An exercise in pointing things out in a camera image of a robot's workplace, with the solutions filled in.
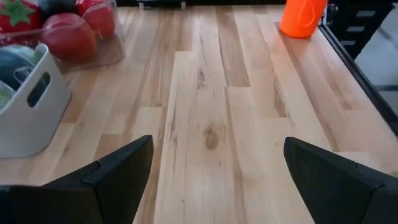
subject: orange plastic bottle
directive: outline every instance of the orange plastic bottle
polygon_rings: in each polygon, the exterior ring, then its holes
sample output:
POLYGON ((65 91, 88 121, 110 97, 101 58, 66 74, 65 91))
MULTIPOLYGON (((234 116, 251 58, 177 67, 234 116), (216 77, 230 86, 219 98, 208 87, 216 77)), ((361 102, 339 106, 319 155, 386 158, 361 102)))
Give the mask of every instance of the orange plastic bottle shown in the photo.
POLYGON ((297 38, 310 37, 317 28, 327 0, 287 0, 280 29, 297 38))

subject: clear plastic tray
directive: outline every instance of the clear plastic tray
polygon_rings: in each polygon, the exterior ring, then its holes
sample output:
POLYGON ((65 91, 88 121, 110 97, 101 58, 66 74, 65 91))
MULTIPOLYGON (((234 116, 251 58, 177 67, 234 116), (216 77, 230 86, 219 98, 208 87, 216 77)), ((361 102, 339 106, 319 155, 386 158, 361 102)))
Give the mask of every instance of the clear plastic tray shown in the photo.
MULTIPOLYGON (((110 65, 112 63, 120 61, 124 57, 123 31, 118 21, 115 0, 105 0, 104 3, 89 8, 83 15, 83 18, 85 18, 86 15, 88 15, 93 11, 101 10, 101 8, 103 7, 110 7, 113 11, 113 18, 115 21, 114 35, 107 39, 101 39, 99 37, 96 38, 97 54, 96 57, 93 60, 90 60, 88 63, 67 62, 64 60, 60 60, 59 58, 57 58, 56 55, 53 54, 53 57, 55 58, 55 61, 62 73, 69 72, 72 70, 80 70, 80 69, 110 65)), ((38 30, 31 30, 28 32, 0 34, 0 47, 5 47, 11 44, 21 44, 32 47, 34 49, 38 44, 42 43, 41 41, 42 35, 46 32, 48 33, 53 31, 63 31, 63 32, 70 31, 71 33, 73 33, 73 30, 83 25, 85 25, 84 22, 82 22, 81 24, 57 27, 54 29, 38 29, 38 30)))

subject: kitchen island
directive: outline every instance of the kitchen island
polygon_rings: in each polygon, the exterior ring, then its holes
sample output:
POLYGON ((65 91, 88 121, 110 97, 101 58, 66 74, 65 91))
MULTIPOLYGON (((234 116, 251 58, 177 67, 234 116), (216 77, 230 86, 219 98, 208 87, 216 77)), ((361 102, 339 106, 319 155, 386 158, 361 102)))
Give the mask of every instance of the kitchen island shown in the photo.
POLYGON ((279 6, 119 8, 126 57, 65 75, 48 148, 0 160, 0 184, 42 185, 145 134, 152 171, 134 223, 313 223, 287 136, 398 171, 398 141, 319 30, 291 39, 279 6))

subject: wood grain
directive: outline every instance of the wood grain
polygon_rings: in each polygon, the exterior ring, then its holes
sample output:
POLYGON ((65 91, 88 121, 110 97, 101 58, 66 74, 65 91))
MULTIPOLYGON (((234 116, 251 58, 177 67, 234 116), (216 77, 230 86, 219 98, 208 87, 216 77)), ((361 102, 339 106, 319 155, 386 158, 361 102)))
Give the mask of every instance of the wood grain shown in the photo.
POLYGON ((328 41, 278 30, 280 6, 119 8, 126 58, 65 75, 52 143, 1 159, 42 185, 145 134, 154 158, 134 223, 313 223, 283 158, 295 136, 383 172, 398 141, 328 41))

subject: plastic container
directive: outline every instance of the plastic container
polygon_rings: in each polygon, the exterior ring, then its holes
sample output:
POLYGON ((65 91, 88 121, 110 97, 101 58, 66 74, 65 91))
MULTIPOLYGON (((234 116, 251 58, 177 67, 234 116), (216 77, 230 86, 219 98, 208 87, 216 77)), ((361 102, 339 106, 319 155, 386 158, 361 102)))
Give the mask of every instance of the plastic container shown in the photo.
POLYGON ((291 37, 310 37, 317 28, 327 0, 287 0, 280 22, 281 31, 291 37))
POLYGON ((47 46, 40 44, 36 50, 44 56, 0 110, 0 158, 31 156, 50 144, 71 98, 47 46), (49 84, 29 106, 28 97, 43 76, 49 77, 49 84))
MULTIPOLYGON (((96 57, 93 60, 90 60, 88 63, 72 63, 65 60, 60 60, 59 58, 57 58, 56 54, 53 54, 53 57, 55 58, 55 61, 61 72, 110 65, 112 63, 120 61, 124 57, 123 31, 118 21, 115 0, 105 0, 104 3, 89 8, 83 15, 83 19, 86 19, 87 16, 90 15, 90 13, 92 15, 92 12, 100 11, 104 7, 110 7, 113 12, 113 19, 115 22, 114 34, 106 39, 101 39, 99 37, 96 38, 96 57)), ((44 34, 48 34, 51 32, 72 34, 74 30, 79 29, 79 27, 82 26, 86 26, 86 23, 81 22, 80 24, 57 27, 54 29, 39 29, 28 32, 2 34, 0 35, 0 47, 11 44, 21 44, 32 47, 34 49, 39 43, 42 42, 42 37, 44 34)))

